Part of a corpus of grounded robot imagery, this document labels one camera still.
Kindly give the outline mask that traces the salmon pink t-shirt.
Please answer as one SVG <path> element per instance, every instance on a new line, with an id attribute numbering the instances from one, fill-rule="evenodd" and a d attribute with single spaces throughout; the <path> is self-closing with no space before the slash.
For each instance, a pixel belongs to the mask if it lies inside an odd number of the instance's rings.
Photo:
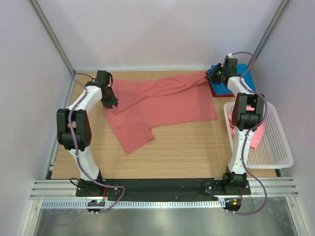
<path id="1" fill-rule="evenodd" d="M 104 115 L 126 155 L 154 139 L 152 128 L 218 118 L 204 72 L 116 81 L 118 106 Z"/>

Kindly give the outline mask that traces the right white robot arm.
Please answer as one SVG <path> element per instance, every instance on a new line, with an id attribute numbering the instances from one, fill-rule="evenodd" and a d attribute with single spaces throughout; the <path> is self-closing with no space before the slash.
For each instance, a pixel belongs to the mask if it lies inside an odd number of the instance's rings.
<path id="1" fill-rule="evenodd" d="M 222 180 L 210 185 L 218 194 L 236 195 L 246 189 L 250 144 L 267 110 L 264 96 L 246 84 L 243 75 L 237 73 L 237 64 L 238 60 L 233 55 L 226 56 L 223 64 L 217 64 L 205 76 L 214 84 L 224 84 L 236 97 L 232 111 L 235 132 L 232 157 Z"/>

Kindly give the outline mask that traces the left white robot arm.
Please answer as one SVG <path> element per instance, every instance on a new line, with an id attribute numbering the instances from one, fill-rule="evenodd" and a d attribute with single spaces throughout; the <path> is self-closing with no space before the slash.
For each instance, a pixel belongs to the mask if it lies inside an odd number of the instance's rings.
<path id="1" fill-rule="evenodd" d="M 118 99 L 112 89 L 113 76 L 110 72 L 99 70 L 95 77 L 74 73 L 72 79 L 83 91 L 67 108 L 57 110 L 57 141 L 73 156 L 79 169 L 76 196 L 98 197 L 104 193 L 105 186 L 90 149 L 92 130 L 89 113 L 98 102 L 106 109 L 117 107 Z"/>

